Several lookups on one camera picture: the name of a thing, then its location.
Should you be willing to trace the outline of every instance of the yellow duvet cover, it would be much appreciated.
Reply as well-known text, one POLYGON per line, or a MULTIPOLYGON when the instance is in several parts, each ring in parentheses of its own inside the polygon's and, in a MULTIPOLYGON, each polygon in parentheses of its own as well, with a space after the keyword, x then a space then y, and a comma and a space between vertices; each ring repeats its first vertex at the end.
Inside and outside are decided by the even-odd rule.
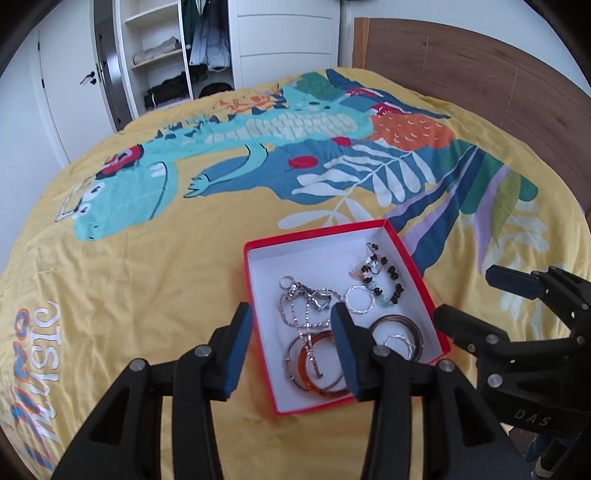
MULTIPOLYGON (((246 242, 384 216, 436 304, 512 340, 567 334, 483 276, 501 264, 591 277, 589 229, 560 178, 450 103, 363 70, 312 72, 144 115, 49 185, 0 282, 0 427, 49 478, 130 360, 177 359, 231 320, 247 299, 246 242)), ((475 379, 472 357, 451 357, 475 379)), ((233 397, 213 406, 226 478, 359 478, 371 408, 277 417, 249 351, 233 397)))

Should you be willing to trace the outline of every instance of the blue gripper pad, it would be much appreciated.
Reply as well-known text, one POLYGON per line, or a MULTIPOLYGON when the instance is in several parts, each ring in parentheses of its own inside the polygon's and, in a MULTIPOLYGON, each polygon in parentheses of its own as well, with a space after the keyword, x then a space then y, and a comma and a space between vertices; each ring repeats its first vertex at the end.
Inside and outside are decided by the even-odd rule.
POLYGON ((227 398, 230 397, 232 392, 236 390, 236 387, 238 386, 238 380, 240 379, 242 366, 244 365, 244 358, 246 357, 246 350, 248 349, 248 343, 251 340, 251 333, 252 307, 249 304, 246 304, 242 323, 236 334, 236 339, 232 345, 230 355, 228 355, 228 360, 226 361, 223 391, 227 398))
POLYGON ((357 363, 353 354, 353 348, 345 333, 343 321, 336 307, 337 306, 335 305, 330 312, 330 323, 335 336, 336 352, 339 355, 340 366, 343 369, 347 388, 351 391, 353 396, 359 400, 361 387, 358 380, 357 363))

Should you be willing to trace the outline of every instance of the white wardrobe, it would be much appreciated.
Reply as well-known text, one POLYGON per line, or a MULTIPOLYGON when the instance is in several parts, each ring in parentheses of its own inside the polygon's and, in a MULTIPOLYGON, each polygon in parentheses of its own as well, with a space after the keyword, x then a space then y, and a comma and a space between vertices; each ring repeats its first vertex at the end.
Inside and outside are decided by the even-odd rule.
POLYGON ((180 74, 189 94, 177 104, 198 98, 210 83, 240 89, 337 66, 339 0, 227 1, 231 67, 208 72, 198 81, 191 81, 189 73, 191 45, 185 42, 181 0, 114 1, 119 62, 133 118, 146 112, 148 89, 180 74), (177 38, 181 48, 134 64, 134 55, 170 37, 177 38))

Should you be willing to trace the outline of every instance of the white wall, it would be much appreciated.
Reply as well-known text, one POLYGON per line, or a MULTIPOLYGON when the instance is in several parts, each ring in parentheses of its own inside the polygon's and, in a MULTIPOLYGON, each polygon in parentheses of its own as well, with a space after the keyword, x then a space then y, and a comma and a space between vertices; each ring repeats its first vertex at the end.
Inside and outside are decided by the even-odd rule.
POLYGON ((524 0, 343 1, 339 44, 342 66, 351 65, 356 17, 423 20, 488 35, 542 60, 591 96, 591 87, 568 49, 524 0))
POLYGON ((0 77, 0 273, 31 208, 67 164, 54 151, 48 112, 38 103, 45 98, 35 71, 37 38, 35 30, 0 77))

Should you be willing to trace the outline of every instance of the silver bangle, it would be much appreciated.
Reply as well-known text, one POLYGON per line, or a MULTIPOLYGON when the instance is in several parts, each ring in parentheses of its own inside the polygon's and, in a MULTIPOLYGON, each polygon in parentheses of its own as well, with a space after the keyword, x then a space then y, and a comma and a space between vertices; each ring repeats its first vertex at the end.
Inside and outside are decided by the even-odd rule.
POLYGON ((363 285, 353 285, 349 290, 347 290, 347 293, 345 294, 345 305, 347 305, 347 308, 349 309, 349 311, 351 313, 359 313, 359 314, 364 314, 369 312, 372 308, 374 308, 375 305, 375 296, 374 294, 370 291, 369 288, 364 287, 363 285), (369 298, 371 300, 371 304, 369 305, 368 308, 366 308, 365 310, 356 310, 354 309, 350 304, 349 304, 349 294, 353 291, 353 290, 363 290, 366 291, 369 294, 369 298))
MULTIPOLYGON (((291 374, 291 349, 294 347, 294 345, 297 343, 297 341, 300 339, 300 336, 298 335, 297 337, 295 337, 293 339, 293 341, 290 343, 289 347, 287 347, 287 354, 285 356, 285 371, 287 372, 287 376, 289 377, 289 379, 294 383, 294 385, 299 388, 300 390, 304 391, 304 392, 309 392, 310 390, 308 390, 306 387, 302 387, 296 380, 296 378, 294 377, 294 375, 291 374)), ((322 391, 327 391, 330 390, 331 388, 336 387, 339 382, 343 379, 343 377, 345 376, 345 374, 343 372, 341 372, 340 376, 334 381, 332 382, 330 385, 327 385, 324 388, 321 388, 320 390, 322 391)))
POLYGON ((413 353, 414 353, 414 345, 413 343, 406 338, 404 335, 388 335, 388 338, 386 338, 386 341, 383 343, 384 346, 388 346, 388 342, 390 340, 402 340, 404 342, 404 344, 407 346, 408 348, 408 358, 407 360, 410 360, 413 357, 413 353))

